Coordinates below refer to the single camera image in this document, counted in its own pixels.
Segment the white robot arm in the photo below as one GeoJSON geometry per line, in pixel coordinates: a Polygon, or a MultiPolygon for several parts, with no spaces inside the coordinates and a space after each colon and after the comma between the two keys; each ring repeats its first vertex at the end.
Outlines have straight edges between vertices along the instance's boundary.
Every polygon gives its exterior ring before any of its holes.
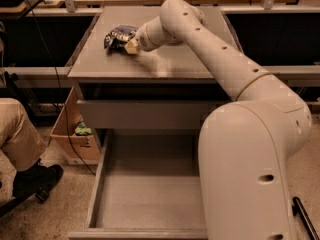
{"type": "Polygon", "coordinates": [[[185,1],[166,0],[126,49],[152,51],[183,41],[231,99],[207,116],[199,134],[208,240],[297,240],[285,162],[310,135],[310,110],[203,20],[203,13],[185,1]]]}

